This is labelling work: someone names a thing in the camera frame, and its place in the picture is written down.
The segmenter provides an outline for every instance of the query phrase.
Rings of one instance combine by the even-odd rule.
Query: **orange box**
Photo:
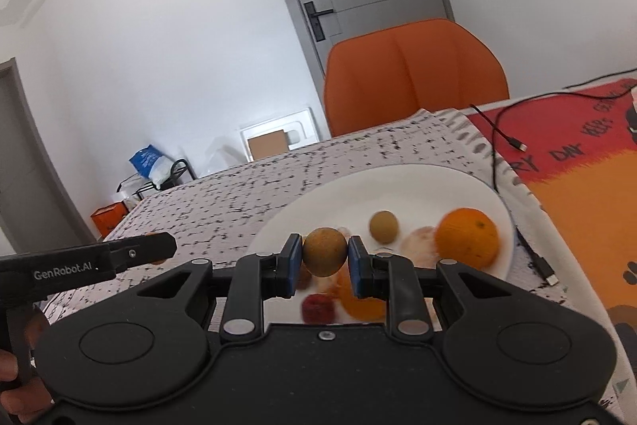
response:
[[[95,223],[98,231],[100,231],[102,238],[105,238],[126,215],[128,215],[128,208],[123,202],[116,202],[105,208],[98,209],[90,215],[90,218]]]

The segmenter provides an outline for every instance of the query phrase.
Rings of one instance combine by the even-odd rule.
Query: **orange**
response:
[[[441,258],[460,261],[475,269],[491,265],[500,249],[496,225],[487,215],[471,208],[445,215],[434,239]]]
[[[350,281],[350,271],[347,263],[343,265],[336,278],[337,297],[341,301],[345,311],[354,319],[364,322],[375,322],[385,320],[385,301],[375,298],[360,300],[352,292]]]

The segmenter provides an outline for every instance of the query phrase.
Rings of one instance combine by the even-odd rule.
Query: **door handle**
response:
[[[325,40],[325,33],[323,32],[323,26],[320,23],[320,17],[323,15],[330,15],[334,13],[334,10],[323,10],[322,12],[317,12],[316,6],[314,6],[314,1],[307,2],[303,5],[305,8],[305,13],[308,15],[308,19],[310,20],[310,26],[312,28],[312,33],[314,33],[314,39],[317,42],[322,42]]]

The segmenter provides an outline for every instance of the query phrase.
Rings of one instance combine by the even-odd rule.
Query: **blue plastic bag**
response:
[[[130,162],[144,178],[155,184],[157,189],[170,178],[173,161],[152,145],[142,148],[130,158]]]

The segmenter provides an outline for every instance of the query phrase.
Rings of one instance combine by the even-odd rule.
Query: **brown fruit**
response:
[[[398,236],[398,219],[394,213],[379,211],[369,221],[369,233],[378,243],[387,245]]]
[[[320,227],[308,234],[303,244],[303,263],[317,278],[338,272],[347,259],[347,242],[331,227]]]

